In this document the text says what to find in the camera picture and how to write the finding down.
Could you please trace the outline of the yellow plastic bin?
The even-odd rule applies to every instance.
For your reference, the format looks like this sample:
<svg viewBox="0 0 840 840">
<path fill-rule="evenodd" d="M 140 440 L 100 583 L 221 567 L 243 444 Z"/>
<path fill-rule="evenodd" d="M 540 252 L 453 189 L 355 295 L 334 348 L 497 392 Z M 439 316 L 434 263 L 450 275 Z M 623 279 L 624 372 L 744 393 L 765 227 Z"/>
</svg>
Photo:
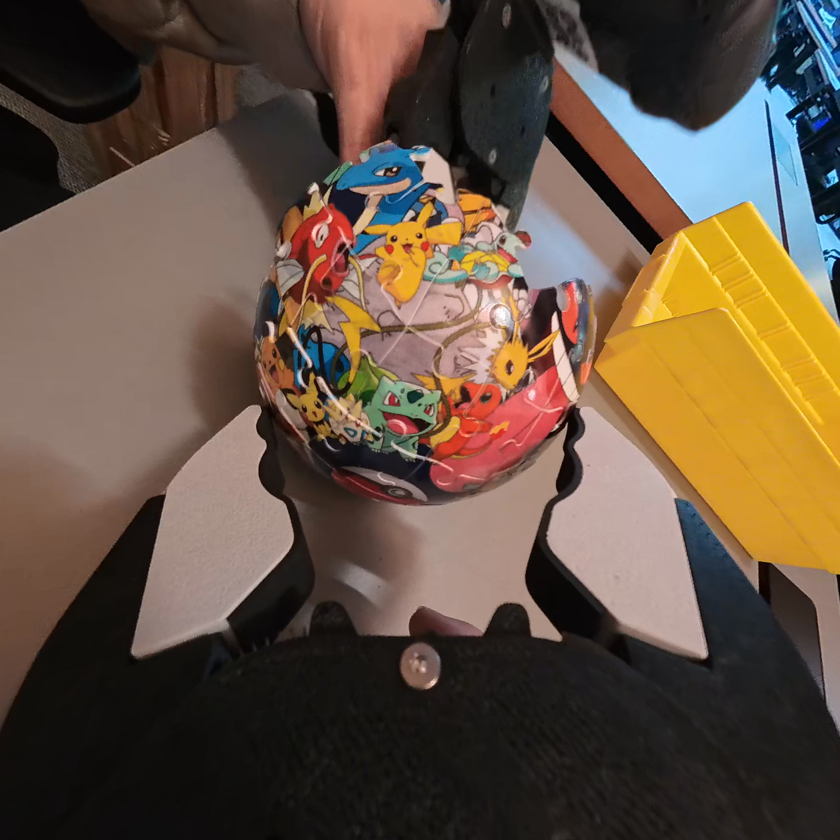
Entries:
<svg viewBox="0 0 840 840">
<path fill-rule="evenodd" d="M 623 314 L 596 369 L 755 560 L 838 574 L 838 409 L 795 399 L 728 310 Z"/>
<path fill-rule="evenodd" d="M 751 203 L 662 242 L 606 338 L 712 309 L 732 316 L 808 421 L 837 436 L 838 324 Z"/>
</svg>

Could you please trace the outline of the person's left hand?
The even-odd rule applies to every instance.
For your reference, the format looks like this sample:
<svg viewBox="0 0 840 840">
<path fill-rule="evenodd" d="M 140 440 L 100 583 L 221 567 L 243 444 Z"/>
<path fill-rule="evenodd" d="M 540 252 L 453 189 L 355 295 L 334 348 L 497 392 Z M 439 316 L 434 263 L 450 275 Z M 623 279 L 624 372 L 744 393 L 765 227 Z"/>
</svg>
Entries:
<svg viewBox="0 0 840 840">
<path fill-rule="evenodd" d="M 447 23 L 439 1 L 305 1 L 299 16 L 334 101 L 341 162 L 381 141 L 393 86 L 414 73 L 427 33 Z"/>
</svg>

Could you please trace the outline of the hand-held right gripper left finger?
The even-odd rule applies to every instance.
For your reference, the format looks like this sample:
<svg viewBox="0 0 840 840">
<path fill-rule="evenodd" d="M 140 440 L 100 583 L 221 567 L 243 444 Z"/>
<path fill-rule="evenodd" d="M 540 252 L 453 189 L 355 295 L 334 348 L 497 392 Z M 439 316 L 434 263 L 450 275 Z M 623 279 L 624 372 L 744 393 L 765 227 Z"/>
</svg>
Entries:
<svg viewBox="0 0 840 840">
<path fill-rule="evenodd" d="M 242 653 L 271 644 L 312 594 L 314 565 L 275 432 L 267 410 L 249 406 L 167 487 L 134 658 L 211 636 Z"/>
</svg>

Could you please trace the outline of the black office chair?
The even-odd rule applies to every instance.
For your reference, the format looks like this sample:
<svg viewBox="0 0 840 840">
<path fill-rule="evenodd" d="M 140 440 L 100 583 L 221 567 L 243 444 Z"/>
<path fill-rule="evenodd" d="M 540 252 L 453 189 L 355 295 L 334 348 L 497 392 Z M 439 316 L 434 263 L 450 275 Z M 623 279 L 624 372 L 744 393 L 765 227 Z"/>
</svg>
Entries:
<svg viewBox="0 0 840 840">
<path fill-rule="evenodd" d="M 109 119 L 141 92 L 139 61 L 78 1 L 1 2 L 1 82 L 63 121 Z"/>
</svg>

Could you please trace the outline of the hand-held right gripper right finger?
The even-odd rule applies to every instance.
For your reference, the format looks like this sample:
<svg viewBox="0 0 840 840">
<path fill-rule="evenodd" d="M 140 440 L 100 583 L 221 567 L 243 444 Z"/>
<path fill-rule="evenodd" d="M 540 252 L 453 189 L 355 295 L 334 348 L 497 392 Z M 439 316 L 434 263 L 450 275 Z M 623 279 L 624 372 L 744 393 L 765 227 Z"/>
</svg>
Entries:
<svg viewBox="0 0 840 840">
<path fill-rule="evenodd" d="M 676 494 L 595 409 L 571 410 L 554 496 L 526 568 L 528 593 L 561 636 L 708 657 Z"/>
</svg>

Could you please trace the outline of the cluttered storage shelving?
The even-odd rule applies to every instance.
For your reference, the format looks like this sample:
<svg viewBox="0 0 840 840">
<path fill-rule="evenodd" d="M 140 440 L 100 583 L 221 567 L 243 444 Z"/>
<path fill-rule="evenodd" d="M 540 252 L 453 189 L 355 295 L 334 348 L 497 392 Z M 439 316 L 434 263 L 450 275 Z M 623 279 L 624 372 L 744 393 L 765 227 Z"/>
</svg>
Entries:
<svg viewBox="0 0 840 840">
<path fill-rule="evenodd" d="M 828 278 L 839 257 L 839 2 L 779 2 L 762 76 L 791 100 L 791 123 Z"/>
</svg>

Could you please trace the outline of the person's right hand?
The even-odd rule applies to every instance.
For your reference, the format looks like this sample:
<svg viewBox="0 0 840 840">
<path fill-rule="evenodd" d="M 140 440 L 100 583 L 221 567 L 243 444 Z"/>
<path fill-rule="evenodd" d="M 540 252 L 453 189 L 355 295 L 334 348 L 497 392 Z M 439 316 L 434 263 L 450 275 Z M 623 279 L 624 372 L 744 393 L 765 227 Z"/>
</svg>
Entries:
<svg viewBox="0 0 840 840">
<path fill-rule="evenodd" d="M 412 636 L 481 637 L 484 632 L 467 621 L 442 614 L 428 606 L 420 606 L 408 623 Z"/>
</svg>

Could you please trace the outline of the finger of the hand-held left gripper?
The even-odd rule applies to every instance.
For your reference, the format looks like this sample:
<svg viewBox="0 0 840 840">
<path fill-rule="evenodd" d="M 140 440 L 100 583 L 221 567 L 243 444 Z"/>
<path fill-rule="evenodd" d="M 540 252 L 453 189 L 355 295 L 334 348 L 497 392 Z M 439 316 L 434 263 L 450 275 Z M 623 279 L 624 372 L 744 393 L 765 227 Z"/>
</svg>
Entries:
<svg viewBox="0 0 840 840">
<path fill-rule="evenodd" d="M 550 115 L 553 48 L 531 1 L 464 2 L 457 160 L 467 186 L 518 225 Z"/>
</svg>

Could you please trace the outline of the colourful cartoon puzzle ball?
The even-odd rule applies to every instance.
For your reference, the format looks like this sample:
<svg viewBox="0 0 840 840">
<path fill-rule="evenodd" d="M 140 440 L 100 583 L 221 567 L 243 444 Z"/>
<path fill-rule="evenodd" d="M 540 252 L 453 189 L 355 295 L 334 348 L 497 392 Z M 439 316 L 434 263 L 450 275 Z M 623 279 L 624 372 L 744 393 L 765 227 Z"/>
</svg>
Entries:
<svg viewBox="0 0 840 840">
<path fill-rule="evenodd" d="M 583 280 L 531 289 L 530 235 L 434 150 L 343 163 L 281 221 L 255 310 L 259 390 L 361 497 L 441 505 L 528 468 L 592 368 Z"/>
</svg>

